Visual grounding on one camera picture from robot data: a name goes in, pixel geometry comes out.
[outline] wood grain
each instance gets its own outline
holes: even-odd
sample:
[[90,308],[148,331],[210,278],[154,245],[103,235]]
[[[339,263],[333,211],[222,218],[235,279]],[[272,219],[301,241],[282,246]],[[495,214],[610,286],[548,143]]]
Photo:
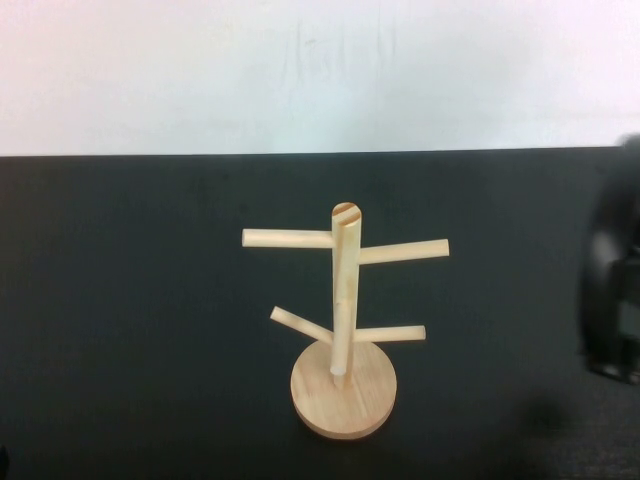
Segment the wood grain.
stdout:
[[360,250],[360,265],[370,263],[402,262],[421,258],[448,257],[449,240],[427,240],[425,242],[399,243],[367,247]]
[[427,329],[424,325],[411,327],[358,328],[353,336],[354,342],[406,342],[426,340]]
[[291,373],[291,396],[302,421],[325,437],[354,440],[379,428],[396,397],[396,373],[373,343],[353,345],[350,380],[343,388],[329,373],[331,347],[315,342],[302,352]]
[[333,248],[331,232],[318,230],[242,230],[243,247]]
[[333,234],[333,350],[330,371],[334,383],[349,381],[353,332],[358,308],[358,277],[362,212],[341,203],[331,213]]
[[271,320],[274,320],[289,328],[293,328],[300,333],[310,336],[316,340],[331,345],[333,342],[333,333],[320,325],[316,325],[309,320],[287,312],[280,307],[273,307],[271,312]]

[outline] round wooden base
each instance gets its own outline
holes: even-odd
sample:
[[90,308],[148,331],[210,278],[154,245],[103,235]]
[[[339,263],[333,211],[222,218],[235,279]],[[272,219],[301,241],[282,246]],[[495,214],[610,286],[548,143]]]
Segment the round wooden base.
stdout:
[[396,398],[396,372],[373,343],[353,344],[350,381],[342,389],[329,373],[331,346],[315,342],[293,366],[291,396],[304,423],[325,437],[354,440],[387,419]]

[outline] black object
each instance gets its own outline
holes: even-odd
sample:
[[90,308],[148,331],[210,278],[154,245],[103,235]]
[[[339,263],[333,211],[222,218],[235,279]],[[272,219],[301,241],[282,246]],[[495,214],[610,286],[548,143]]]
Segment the black object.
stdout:
[[640,383],[640,343],[619,331],[620,304],[640,306],[640,136],[622,146],[597,200],[585,249],[579,319],[587,367]]
[[9,454],[4,445],[0,445],[0,480],[7,478],[9,471]]

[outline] white wall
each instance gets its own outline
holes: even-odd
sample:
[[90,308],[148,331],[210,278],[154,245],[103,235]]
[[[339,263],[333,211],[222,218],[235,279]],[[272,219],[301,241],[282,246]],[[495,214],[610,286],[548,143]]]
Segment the white wall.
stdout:
[[0,0],[0,155],[606,145],[638,0]]

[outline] wooden peg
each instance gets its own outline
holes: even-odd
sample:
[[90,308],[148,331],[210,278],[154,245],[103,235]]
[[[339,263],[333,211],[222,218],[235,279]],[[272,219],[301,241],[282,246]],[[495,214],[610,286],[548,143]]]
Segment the wooden peg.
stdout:
[[333,248],[331,232],[314,230],[258,230],[242,231],[243,247]]
[[400,262],[448,256],[449,241],[444,239],[363,248],[360,250],[358,261],[360,265],[366,265],[369,263]]
[[333,333],[329,330],[322,328],[320,325],[316,325],[309,320],[305,320],[302,317],[298,317],[293,313],[287,312],[282,308],[273,308],[273,311],[271,312],[271,320],[281,323],[282,325],[286,325],[289,328],[293,328],[294,330],[304,333],[311,338],[315,338],[320,342],[328,343],[329,345],[333,343]]
[[406,342],[426,340],[427,330],[423,325],[415,327],[358,328],[353,336],[354,342]]

